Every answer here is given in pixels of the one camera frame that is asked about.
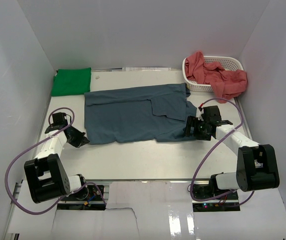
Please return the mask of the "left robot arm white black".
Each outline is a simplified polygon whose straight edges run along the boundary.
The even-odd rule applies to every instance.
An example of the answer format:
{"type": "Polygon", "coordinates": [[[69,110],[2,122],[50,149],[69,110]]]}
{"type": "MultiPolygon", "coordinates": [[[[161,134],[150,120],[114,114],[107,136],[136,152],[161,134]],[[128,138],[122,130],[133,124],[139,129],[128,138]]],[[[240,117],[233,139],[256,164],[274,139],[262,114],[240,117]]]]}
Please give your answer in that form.
{"type": "Polygon", "coordinates": [[[32,160],[26,161],[24,171],[31,198],[34,203],[73,194],[82,200],[88,195],[88,186],[81,174],[68,176],[60,156],[65,144],[75,148],[89,143],[85,133],[68,126],[67,114],[58,112],[52,115],[51,123],[45,131],[47,140],[32,160]]]}

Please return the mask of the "blue t shirt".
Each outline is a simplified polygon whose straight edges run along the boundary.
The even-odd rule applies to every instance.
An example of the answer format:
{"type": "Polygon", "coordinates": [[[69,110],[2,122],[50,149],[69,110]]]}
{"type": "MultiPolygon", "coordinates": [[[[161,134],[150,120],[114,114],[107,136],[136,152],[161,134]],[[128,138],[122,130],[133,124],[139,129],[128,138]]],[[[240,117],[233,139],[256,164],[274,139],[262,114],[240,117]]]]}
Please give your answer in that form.
{"type": "Polygon", "coordinates": [[[156,140],[183,142],[196,107],[184,83],[85,93],[84,127],[93,145],[156,140]]]}

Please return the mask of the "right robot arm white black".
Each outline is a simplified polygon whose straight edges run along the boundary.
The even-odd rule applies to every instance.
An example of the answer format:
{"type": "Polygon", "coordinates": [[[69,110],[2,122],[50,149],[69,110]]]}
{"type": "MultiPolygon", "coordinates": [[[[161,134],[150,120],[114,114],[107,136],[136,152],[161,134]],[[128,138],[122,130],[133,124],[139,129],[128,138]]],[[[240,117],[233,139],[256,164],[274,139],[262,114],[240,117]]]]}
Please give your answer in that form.
{"type": "Polygon", "coordinates": [[[214,174],[207,185],[196,184],[192,180],[189,191],[193,200],[205,202],[221,199],[236,190],[250,192],[279,187],[275,149],[237,131],[232,122],[222,119],[218,106],[203,108],[199,117],[189,116],[185,135],[204,141],[216,139],[237,157],[235,172],[214,174]]]}

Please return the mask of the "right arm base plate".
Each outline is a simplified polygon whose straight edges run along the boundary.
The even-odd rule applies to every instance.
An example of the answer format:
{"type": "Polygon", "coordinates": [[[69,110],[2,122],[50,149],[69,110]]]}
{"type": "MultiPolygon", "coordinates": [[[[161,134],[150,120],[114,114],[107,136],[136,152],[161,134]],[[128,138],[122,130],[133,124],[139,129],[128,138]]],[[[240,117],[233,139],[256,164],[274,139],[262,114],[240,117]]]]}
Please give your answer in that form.
{"type": "Polygon", "coordinates": [[[237,192],[232,192],[228,195],[217,197],[218,195],[225,194],[228,190],[215,189],[206,184],[193,185],[193,197],[199,200],[214,198],[207,201],[192,200],[194,213],[213,213],[213,212],[238,212],[239,197],[237,192]]]}

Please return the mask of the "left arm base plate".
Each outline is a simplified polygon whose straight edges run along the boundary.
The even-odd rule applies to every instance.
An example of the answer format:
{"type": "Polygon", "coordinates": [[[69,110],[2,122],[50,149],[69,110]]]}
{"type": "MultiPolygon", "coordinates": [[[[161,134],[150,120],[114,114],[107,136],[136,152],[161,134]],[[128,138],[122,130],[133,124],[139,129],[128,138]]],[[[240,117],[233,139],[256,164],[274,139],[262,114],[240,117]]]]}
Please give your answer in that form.
{"type": "Polygon", "coordinates": [[[102,198],[107,202],[108,200],[108,186],[98,185],[101,194],[93,185],[88,185],[86,189],[81,192],[65,197],[57,204],[57,210],[70,211],[103,211],[106,209],[102,198]]]}

